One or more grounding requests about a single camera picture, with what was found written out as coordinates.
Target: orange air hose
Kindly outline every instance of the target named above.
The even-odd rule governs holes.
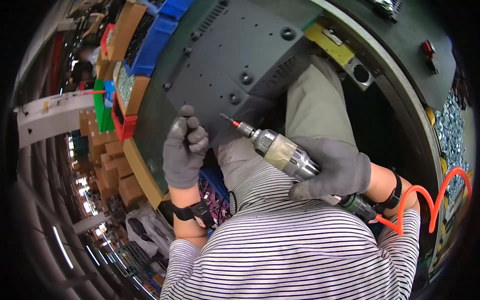
[[[408,196],[413,192],[421,193],[425,199],[427,200],[428,208],[430,209],[431,219],[430,219],[430,226],[428,231],[432,233],[435,230],[435,224],[437,222],[438,211],[440,210],[440,205],[443,203],[443,198],[445,191],[447,189],[448,183],[455,175],[460,175],[463,180],[465,181],[465,185],[467,186],[468,191],[468,200],[471,200],[472,197],[472,186],[470,184],[470,180],[468,179],[467,173],[461,167],[455,167],[448,172],[445,176],[445,179],[440,186],[440,190],[438,191],[438,196],[435,201],[435,205],[433,205],[433,200],[427,190],[420,186],[420,185],[412,185],[409,187],[405,193],[403,193],[402,198],[400,199],[400,203],[398,204],[398,225],[393,224],[389,220],[383,218],[381,215],[377,215],[375,220],[378,222],[390,227],[393,229],[399,236],[403,235],[403,211],[405,210],[405,202],[407,201]]]

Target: worker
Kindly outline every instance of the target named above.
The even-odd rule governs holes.
[[[200,201],[198,174],[208,134],[185,106],[165,141],[163,169],[177,208]],[[286,137],[321,165],[297,183],[268,164],[246,138],[216,149],[233,217],[211,238],[174,216],[176,240],[161,299],[408,299],[419,255],[420,206],[413,193],[404,234],[367,225],[321,197],[363,193],[373,202],[411,186],[359,153],[335,69],[312,56],[288,90]],[[384,217],[397,224],[398,206]]]

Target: forearm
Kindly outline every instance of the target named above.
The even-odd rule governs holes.
[[[400,177],[402,181],[402,195],[403,193],[412,185],[410,182],[406,181],[404,178]],[[396,187],[395,175],[389,169],[383,168],[372,163],[372,176],[370,179],[370,184],[365,192],[365,195],[369,197],[373,202],[381,203],[385,202],[392,190]],[[405,204],[405,209],[413,208],[420,212],[420,205],[416,193],[410,194],[408,196],[407,202]],[[394,209],[385,209],[383,215],[385,217],[391,217],[398,214],[398,205]]]
[[[188,189],[177,189],[168,186],[172,203],[178,208],[185,208],[200,202],[198,185]],[[173,216],[173,231],[176,239],[188,240],[199,248],[202,248],[208,241],[206,230],[196,220],[182,221]]]

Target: workbench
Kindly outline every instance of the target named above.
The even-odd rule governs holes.
[[[172,70],[183,55],[183,48],[188,44],[190,34],[216,1],[197,0],[180,20],[177,30],[158,58],[138,112],[133,139],[147,169],[163,193],[166,193],[168,188],[162,170],[162,148],[177,111],[167,100],[162,85],[169,82]],[[407,6],[403,12],[405,15],[400,15],[398,23],[393,24],[365,9],[363,0],[249,1],[303,30],[319,16],[340,24],[336,30],[342,32],[343,37],[356,41],[357,47],[361,49],[357,53],[366,53],[363,59],[378,67],[375,82],[387,97],[397,117],[402,120],[401,126],[408,135],[411,156],[418,161],[414,167],[418,170],[415,182],[422,184],[430,194],[436,195],[443,181],[440,150],[424,106],[426,103],[433,108],[441,108],[446,101],[452,84],[455,61],[451,55],[451,43],[434,19],[425,17],[418,20],[419,15],[427,14],[426,7],[417,6],[413,0],[404,1],[412,6]],[[416,33],[420,35],[409,41],[411,35]],[[424,68],[423,58],[418,56],[420,42],[417,39],[429,39],[437,44],[441,60],[439,75],[433,76]],[[439,216],[442,215],[443,207],[439,212]],[[439,235],[433,233],[429,234],[425,241],[428,240],[428,244],[433,247],[438,239]]]

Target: gloved hand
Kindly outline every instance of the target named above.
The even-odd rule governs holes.
[[[328,138],[300,136],[291,140],[307,151],[321,171],[314,178],[293,185],[288,194],[290,199],[320,199],[327,195],[345,196],[367,190],[372,169],[365,154],[356,153],[347,144]]]
[[[163,171],[167,183],[178,189],[191,188],[198,181],[208,150],[208,134],[193,117],[193,107],[185,105],[163,145]]]

